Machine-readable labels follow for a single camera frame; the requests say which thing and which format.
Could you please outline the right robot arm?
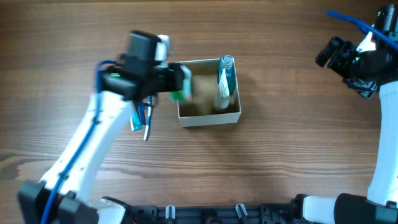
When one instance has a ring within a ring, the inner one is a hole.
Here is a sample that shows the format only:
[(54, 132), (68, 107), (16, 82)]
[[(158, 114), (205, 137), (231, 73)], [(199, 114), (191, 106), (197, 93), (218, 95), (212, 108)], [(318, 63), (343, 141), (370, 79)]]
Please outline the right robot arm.
[(363, 98), (379, 94), (381, 132), (373, 179), (365, 197), (298, 195), (289, 221), (305, 223), (397, 223), (397, 5), (381, 6), (373, 25), (328, 10), (329, 16), (354, 24), (365, 38), (358, 45), (333, 37), (317, 55)]

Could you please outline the blue white toothbrush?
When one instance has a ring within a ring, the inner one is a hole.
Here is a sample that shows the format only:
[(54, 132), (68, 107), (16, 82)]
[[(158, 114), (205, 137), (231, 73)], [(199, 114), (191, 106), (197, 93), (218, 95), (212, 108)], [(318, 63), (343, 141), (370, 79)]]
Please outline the blue white toothbrush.
[(144, 132), (144, 140), (148, 141), (150, 136), (150, 127), (152, 121), (152, 114), (153, 114), (153, 105), (152, 105), (153, 97), (149, 96), (147, 101), (147, 119), (146, 119), (146, 128)]

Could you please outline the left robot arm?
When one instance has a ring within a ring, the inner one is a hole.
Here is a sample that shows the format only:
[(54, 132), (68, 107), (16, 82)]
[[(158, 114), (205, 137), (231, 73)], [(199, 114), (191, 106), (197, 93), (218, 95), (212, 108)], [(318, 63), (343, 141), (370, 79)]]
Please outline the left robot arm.
[(170, 63), (170, 39), (135, 30), (126, 53), (95, 68), (95, 89), (67, 147), (38, 182), (25, 181), (17, 194), (26, 223), (127, 223), (128, 204), (108, 197), (90, 203), (96, 174), (112, 143), (132, 121), (150, 125), (161, 92), (183, 88), (185, 71)]

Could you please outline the white bamboo print tube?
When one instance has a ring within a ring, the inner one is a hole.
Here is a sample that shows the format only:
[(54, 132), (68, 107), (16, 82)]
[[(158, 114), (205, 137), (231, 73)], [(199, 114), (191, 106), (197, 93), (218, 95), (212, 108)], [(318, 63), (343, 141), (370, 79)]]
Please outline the white bamboo print tube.
[(216, 110), (226, 109), (229, 105), (229, 87), (226, 78), (226, 69), (222, 69), (221, 75), (219, 76), (217, 92), (215, 96), (214, 106)]

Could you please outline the teal toothpaste tube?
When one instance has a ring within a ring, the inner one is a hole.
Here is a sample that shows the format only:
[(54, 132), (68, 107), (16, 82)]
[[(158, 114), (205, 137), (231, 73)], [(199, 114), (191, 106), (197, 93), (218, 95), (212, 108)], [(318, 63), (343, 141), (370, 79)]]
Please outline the teal toothpaste tube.
[(134, 113), (132, 114), (130, 119), (130, 124), (132, 131), (137, 131), (142, 129), (140, 108), (134, 110)]

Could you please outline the green white soap box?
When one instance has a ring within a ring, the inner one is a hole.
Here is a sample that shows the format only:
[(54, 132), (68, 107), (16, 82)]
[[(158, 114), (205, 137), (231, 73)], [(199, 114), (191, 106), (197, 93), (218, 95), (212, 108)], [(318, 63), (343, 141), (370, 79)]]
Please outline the green white soap box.
[(192, 72), (189, 68), (182, 65), (181, 69), (184, 73), (183, 88), (179, 91), (173, 91), (169, 93), (169, 97), (172, 101), (178, 101), (181, 103), (188, 103), (193, 100), (192, 97)]

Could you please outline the blue mouthwash bottle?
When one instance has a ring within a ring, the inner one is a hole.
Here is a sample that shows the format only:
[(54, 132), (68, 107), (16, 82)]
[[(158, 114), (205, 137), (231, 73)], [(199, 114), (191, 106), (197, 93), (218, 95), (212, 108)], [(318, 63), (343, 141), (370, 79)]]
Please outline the blue mouthwash bottle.
[(233, 95), (236, 89), (236, 79), (234, 75), (234, 59), (231, 55), (224, 55), (220, 58), (218, 81), (225, 70), (226, 80), (229, 88), (229, 95)]

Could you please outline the blue disposable razor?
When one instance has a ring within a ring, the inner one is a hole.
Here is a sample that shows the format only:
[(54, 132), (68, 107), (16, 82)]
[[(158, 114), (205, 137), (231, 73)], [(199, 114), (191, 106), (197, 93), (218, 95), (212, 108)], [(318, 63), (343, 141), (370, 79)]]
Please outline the blue disposable razor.
[(142, 125), (146, 125), (146, 117), (145, 117), (145, 103), (143, 101), (139, 104), (139, 119)]

